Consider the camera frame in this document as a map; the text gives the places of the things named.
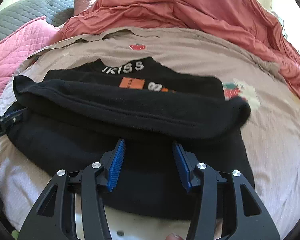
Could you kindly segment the right hand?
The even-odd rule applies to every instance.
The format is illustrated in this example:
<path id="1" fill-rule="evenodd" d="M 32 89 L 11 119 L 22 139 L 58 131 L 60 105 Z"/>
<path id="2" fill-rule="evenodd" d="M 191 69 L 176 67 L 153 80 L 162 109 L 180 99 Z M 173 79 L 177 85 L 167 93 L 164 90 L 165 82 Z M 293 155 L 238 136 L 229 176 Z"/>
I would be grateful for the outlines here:
<path id="1" fill-rule="evenodd" d="M 165 239 L 166 240 L 183 240 L 183 238 L 176 233 L 170 233 Z"/>

